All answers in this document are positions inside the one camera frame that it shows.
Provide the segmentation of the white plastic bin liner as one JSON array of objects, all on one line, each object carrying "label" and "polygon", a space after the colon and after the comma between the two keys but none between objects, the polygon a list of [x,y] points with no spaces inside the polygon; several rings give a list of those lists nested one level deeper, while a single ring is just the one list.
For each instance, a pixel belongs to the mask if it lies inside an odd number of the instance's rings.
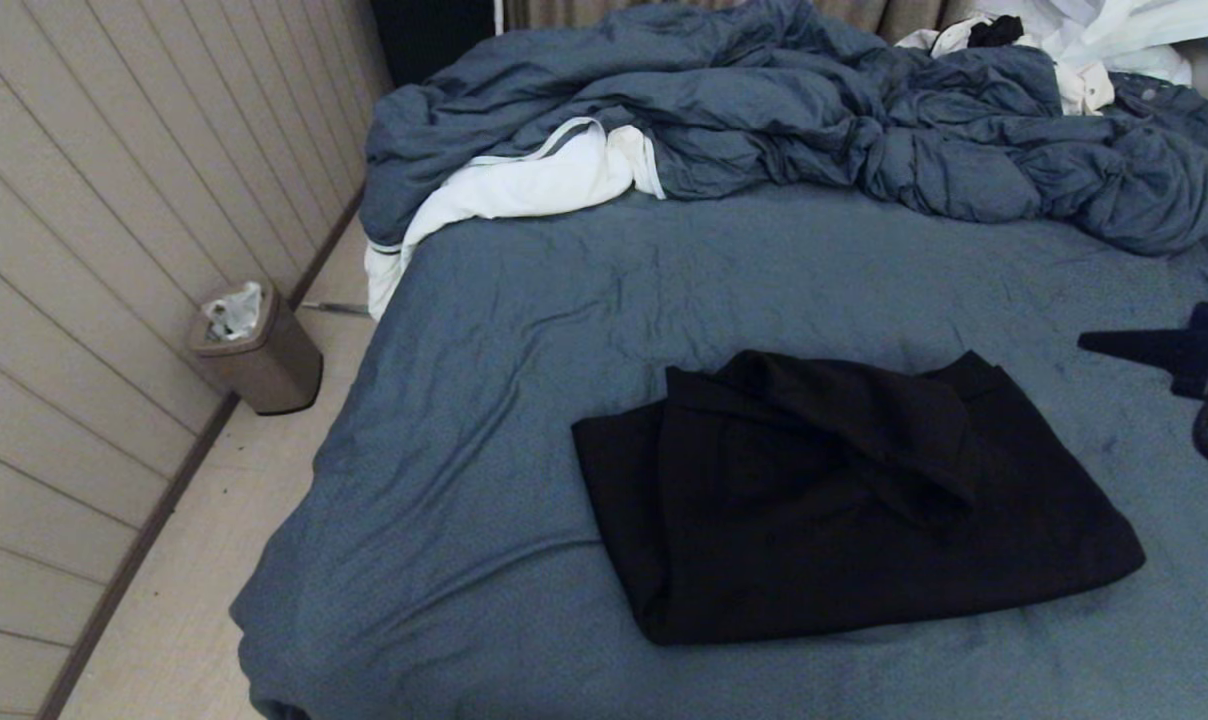
[{"label": "white plastic bin liner", "polygon": [[259,281],[244,281],[215,300],[208,300],[201,306],[207,329],[203,337],[214,342],[234,342],[255,333],[265,288]]}]

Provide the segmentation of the brown trash bin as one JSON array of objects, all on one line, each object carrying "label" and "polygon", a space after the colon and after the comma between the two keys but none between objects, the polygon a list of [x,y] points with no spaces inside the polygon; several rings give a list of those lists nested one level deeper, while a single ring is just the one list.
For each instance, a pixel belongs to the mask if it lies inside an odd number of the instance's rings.
[{"label": "brown trash bin", "polygon": [[[252,336],[225,343],[208,341],[203,333],[207,320],[201,310],[188,331],[188,350],[203,368],[223,382],[259,416],[298,413],[310,407],[319,396],[323,352],[298,323],[294,310],[289,309],[288,302],[281,300],[274,284],[259,283],[265,288],[265,302]],[[223,288],[210,300],[228,292],[230,288]]]}]

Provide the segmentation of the cream garment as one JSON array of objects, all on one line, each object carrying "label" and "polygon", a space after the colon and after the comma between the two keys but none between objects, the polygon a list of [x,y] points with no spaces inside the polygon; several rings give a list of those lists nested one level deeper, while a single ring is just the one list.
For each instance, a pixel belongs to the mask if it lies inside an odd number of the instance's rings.
[{"label": "cream garment", "polygon": [[1071,64],[1056,60],[1059,106],[1065,117],[1099,117],[1115,101],[1110,72],[1100,60]]}]

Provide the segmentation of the beige curtain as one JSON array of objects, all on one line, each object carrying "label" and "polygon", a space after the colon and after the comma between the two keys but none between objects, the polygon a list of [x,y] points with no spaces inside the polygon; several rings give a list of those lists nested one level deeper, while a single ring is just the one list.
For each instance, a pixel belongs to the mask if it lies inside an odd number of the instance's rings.
[{"label": "beige curtain", "polygon": [[[590,27],[632,6],[683,4],[722,10],[749,0],[490,0],[498,33],[546,27]],[[937,29],[960,18],[976,0],[798,0],[850,27],[896,42],[914,29]]]}]

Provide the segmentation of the small black garment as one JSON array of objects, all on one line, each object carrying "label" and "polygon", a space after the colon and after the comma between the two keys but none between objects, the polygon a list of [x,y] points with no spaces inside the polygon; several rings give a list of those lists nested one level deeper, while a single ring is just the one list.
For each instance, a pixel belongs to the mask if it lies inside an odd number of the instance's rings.
[{"label": "small black garment", "polygon": [[968,47],[1003,47],[1024,36],[1024,24],[1017,14],[998,14],[978,21],[969,29]]}]

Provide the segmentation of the blue denim garment with buttons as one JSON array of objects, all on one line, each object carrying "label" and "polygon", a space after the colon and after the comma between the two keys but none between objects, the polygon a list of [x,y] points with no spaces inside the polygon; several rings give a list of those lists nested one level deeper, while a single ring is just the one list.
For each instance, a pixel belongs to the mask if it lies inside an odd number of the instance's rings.
[{"label": "blue denim garment with buttons", "polygon": [[1197,89],[1133,72],[1111,72],[1110,79],[1107,117],[1148,120],[1208,150],[1208,99]]}]

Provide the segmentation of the black zip hoodie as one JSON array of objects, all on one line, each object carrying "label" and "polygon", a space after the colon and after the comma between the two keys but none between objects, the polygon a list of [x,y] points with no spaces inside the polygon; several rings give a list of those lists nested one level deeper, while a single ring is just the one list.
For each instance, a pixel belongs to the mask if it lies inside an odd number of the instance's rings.
[{"label": "black zip hoodie", "polygon": [[1145,564],[1023,389],[968,352],[900,374],[741,352],[573,425],[602,541],[660,646],[1016,609]]}]

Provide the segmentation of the rumpled blue duvet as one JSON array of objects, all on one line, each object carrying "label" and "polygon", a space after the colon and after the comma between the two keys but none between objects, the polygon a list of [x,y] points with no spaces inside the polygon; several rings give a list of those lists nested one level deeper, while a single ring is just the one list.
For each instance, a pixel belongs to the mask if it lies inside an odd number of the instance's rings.
[{"label": "rumpled blue duvet", "polygon": [[467,161],[577,117],[646,130],[669,199],[811,182],[962,222],[1053,219],[1144,255],[1208,234],[1203,143],[1126,111],[1067,117],[1034,47],[933,58],[806,0],[654,4],[481,42],[377,101],[362,227],[397,246]]}]

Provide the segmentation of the white clothes pile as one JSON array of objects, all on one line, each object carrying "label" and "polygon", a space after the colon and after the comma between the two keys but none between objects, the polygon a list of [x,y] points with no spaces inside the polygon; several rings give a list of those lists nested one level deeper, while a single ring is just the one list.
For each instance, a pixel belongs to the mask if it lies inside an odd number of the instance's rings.
[{"label": "white clothes pile", "polygon": [[1023,35],[1055,60],[1100,63],[1110,72],[1194,85],[1192,63],[1177,43],[1208,37],[1208,0],[957,0],[937,29],[914,29],[898,46],[929,50],[943,29],[1012,14]]}]

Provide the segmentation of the black furniture piece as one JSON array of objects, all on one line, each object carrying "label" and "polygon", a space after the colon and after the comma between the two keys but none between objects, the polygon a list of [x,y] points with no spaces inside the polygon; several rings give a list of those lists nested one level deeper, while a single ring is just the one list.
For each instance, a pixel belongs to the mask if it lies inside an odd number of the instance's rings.
[{"label": "black furniture piece", "polygon": [[498,0],[368,0],[395,86],[417,85],[496,35]]}]

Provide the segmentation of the blue bed sheet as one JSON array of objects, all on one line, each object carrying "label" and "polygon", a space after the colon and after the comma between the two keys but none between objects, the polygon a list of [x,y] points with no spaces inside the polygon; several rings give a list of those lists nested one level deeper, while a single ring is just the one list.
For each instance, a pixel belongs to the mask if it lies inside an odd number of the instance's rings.
[{"label": "blue bed sheet", "polygon": [[[1059,222],[966,223],[855,192],[631,193],[418,246],[310,492],[232,606],[267,720],[1208,720],[1208,461],[1166,374],[1085,331],[1180,325],[1208,238],[1142,259]],[[1148,561],[1029,609],[811,641],[641,638],[573,420],[757,348],[1000,365]]]}]

